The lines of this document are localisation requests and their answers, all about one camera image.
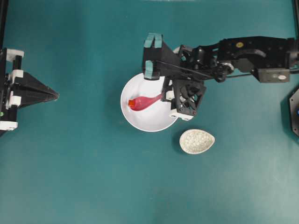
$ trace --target white textured dish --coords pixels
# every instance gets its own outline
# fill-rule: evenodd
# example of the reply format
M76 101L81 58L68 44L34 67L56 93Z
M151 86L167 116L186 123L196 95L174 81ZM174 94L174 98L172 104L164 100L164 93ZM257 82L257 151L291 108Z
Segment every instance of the white textured dish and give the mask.
M129 99L139 96L155 97L161 93L164 77L159 80L149 81L143 78L140 73L131 78L121 93L121 111L126 120L135 128L145 132L159 132L171 126L178 118L169 116L171 104L155 102L153 105L142 111L133 111L128 106Z
M215 137L199 129L185 131L180 139L181 148L188 154L199 154L207 151L215 142Z

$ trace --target teal table surface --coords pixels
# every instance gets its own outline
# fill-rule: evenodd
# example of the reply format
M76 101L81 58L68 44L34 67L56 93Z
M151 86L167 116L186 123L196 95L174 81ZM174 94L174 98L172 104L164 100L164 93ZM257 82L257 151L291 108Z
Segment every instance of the teal table surface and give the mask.
M299 223L287 105L299 76L207 81L198 116L158 133L132 127L119 103L149 32L175 48L294 27L290 0L10 1L4 46L24 50L23 69L60 98L20 110L0 139L0 223ZM214 146L183 153L190 128Z

